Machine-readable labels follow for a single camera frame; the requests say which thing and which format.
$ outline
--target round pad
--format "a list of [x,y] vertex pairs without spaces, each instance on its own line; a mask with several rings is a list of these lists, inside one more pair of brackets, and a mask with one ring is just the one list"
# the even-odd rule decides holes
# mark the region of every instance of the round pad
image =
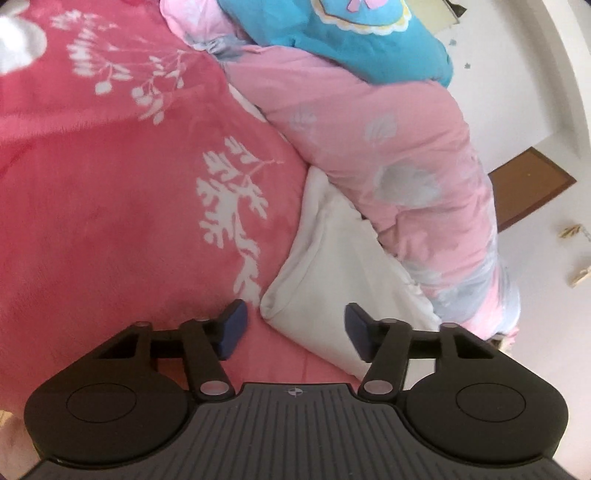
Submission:
[[149,455],[182,428],[189,402],[174,381],[128,361],[81,367],[64,370],[27,402],[25,423],[43,458],[117,465]]
[[552,455],[568,417],[560,393],[513,362],[474,362],[442,368],[409,390],[405,410],[416,432],[435,449],[481,465]]
[[75,391],[68,399],[67,408],[78,420],[107,423],[125,417],[136,402],[137,397],[130,388],[99,383]]
[[482,421],[516,419],[525,410],[525,399],[517,390],[505,385],[480,383],[457,394],[457,406],[466,415]]

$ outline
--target rectangular cutout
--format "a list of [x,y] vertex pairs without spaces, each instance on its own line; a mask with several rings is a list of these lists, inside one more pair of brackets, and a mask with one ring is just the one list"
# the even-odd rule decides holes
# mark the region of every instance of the rectangular cutout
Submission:
[[413,340],[408,353],[409,358],[431,358],[436,359],[441,356],[441,342],[439,338],[435,340]]
[[535,148],[526,150],[490,174],[499,231],[555,199],[576,180]]
[[135,357],[139,335],[128,335],[103,353],[102,359],[124,359]]
[[478,345],[474,345],[469,339],[463,335],[454,335],[454,341],[456,342],[456,350],[459,358],[472,358],[472,359],[491,359],[494,358],[489,352],[480,348]]
[[153,339],[150,343],[151,358],[182,358],[184,356],[183,343],[178,340]]
[[182,358],[158,358],[156,359],[154,369],[159,374],[169,377],[170,380],[176,382],[182,389],[189,389],[189,381]]
[[417,382],[435,371],[435,360],[430,358],[413,358],[408,361],[407,376],[403,390],[410,390]]

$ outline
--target gray ribbed platform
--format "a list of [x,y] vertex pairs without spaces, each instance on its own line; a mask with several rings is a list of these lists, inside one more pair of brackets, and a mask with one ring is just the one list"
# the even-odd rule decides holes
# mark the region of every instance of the gray ribbed platform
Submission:
[[133,465],[80,471],[43,462],[27,480],[567,480],[550,460],[511,469],[454,463],[419,443],[395,410],[345,385],[246,385],[197,409],[186,430]]

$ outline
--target pink blanket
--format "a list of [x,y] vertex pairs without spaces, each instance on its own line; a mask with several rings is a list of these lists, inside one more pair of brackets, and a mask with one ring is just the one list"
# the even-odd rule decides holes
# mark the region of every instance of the pink blanket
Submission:
[[442,321],[484,339],[515,334],[519,293],[498,257],[492,187],[444,88],[373,86],[296,48],[246,45],[215,0],[160,7],[172,31],[215,54],[230,82],[372,221]]
[[138,320],[250,304],[226,369],[243,381],[348,381],[260,318],[293,241],[306,167],[247,113],[157,7],[33,0],[46,35],[0,74],[0,410]]

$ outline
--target brown door mat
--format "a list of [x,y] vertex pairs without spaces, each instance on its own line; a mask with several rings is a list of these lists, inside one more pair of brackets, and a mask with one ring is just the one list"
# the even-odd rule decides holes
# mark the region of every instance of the brown door mat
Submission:
[[499,231],[535,212],[576,180],[535,148],[490,174]]

